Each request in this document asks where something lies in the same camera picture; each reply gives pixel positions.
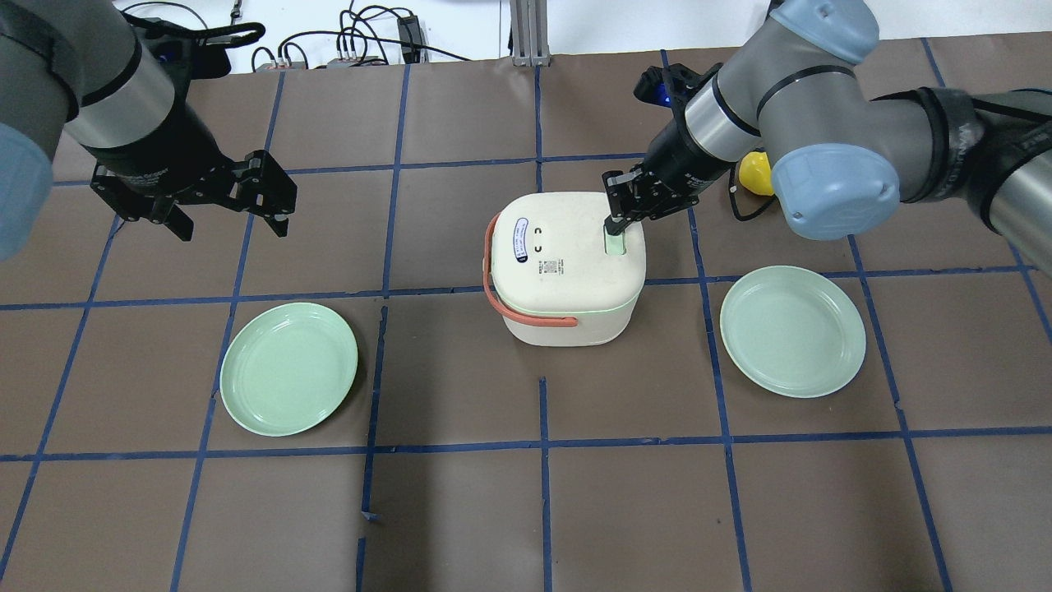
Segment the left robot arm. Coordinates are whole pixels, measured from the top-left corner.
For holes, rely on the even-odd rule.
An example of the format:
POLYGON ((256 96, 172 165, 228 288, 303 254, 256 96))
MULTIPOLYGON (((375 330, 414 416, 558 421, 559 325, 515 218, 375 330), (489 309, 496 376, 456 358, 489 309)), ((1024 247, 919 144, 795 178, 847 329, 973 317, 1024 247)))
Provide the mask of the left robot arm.
POLYGON ((226 75, 226 50, 264 33, 258 22, 185 29, 109 1, 4 1, 2 258, 31 238, 62 135, 95 158, 92 190, 125 221, 188 241, 183 207, 216 205, 286 236, 294 180, 266 150, 239 161, 222 154, 187 103, 191 80, 226 75))

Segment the green plate near left arm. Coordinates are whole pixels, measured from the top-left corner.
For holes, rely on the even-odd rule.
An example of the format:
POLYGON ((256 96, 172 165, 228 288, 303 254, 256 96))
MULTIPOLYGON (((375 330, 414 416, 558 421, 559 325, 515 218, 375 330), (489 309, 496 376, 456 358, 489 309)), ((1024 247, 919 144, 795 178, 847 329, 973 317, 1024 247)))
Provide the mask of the green plate near left arm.
POLYGON ((252 318, 226 349, 219 392, 249 433, 304 433, 333 414, 352 390, 358 340, 348 322, 318 303, 294 301, 252 318))

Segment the green plate near right arm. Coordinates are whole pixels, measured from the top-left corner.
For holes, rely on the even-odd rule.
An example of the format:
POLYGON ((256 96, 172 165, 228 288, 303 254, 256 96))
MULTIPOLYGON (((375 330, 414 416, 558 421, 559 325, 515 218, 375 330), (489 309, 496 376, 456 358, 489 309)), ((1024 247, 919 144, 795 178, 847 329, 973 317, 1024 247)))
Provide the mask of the green plate near right arm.
POLYGON ((828 278, 767 266, 722 300, 722 344, 745 377, 793 400, 839 391, 859 373, 867 336, 857 306, 828 278))

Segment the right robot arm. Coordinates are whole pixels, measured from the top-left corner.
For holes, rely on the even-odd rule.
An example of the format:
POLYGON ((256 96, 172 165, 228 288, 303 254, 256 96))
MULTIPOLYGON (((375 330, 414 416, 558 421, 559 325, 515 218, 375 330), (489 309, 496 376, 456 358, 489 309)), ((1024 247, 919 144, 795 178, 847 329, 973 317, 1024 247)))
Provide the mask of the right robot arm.
POLYGON ((864 2, 784 1, 725 63, 648 68, 634 96, 671 120, 632 169, 602 176, 605 232, 694 206, 761 149, 801 237, 861 234, 901 205, 959 198, 1049 272, 1050 91, 918 87, 867 99, 856 67, 878 42, 864 2))

